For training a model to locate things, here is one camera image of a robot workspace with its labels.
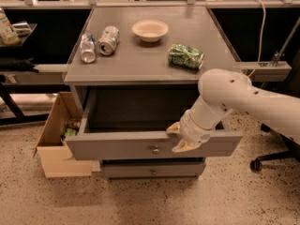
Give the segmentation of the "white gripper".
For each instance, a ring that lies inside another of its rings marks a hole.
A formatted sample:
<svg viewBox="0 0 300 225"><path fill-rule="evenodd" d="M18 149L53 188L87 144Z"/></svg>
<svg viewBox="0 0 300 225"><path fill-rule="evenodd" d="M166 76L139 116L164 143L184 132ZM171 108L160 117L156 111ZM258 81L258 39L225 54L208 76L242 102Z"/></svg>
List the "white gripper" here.
<svg viewBox="0 0 300 225"><path fill-rule="evenodd" d="M185 111L179 122L173 123L166 130L168 134L180 134L180 142L172 149L174 153L192 151L206 143L211 137L211 130L199 127L191 117L190 110Z"/></svg>

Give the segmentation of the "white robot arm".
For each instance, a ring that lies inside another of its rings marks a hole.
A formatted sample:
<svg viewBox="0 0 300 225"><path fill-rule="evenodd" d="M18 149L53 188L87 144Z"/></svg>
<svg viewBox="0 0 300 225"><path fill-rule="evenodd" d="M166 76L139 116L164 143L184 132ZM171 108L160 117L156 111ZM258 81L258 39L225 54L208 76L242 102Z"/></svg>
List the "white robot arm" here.
<svg viewBox="0 0 300 225"><path fill-rule="evenodd" d="M286 138L300 143L300 98L265 91L242 73L210 69L198 82L199 97L180 120L167 128L178 134L174 153L195 150L209 141L215 126L233 110L245 112Z"/></svg>

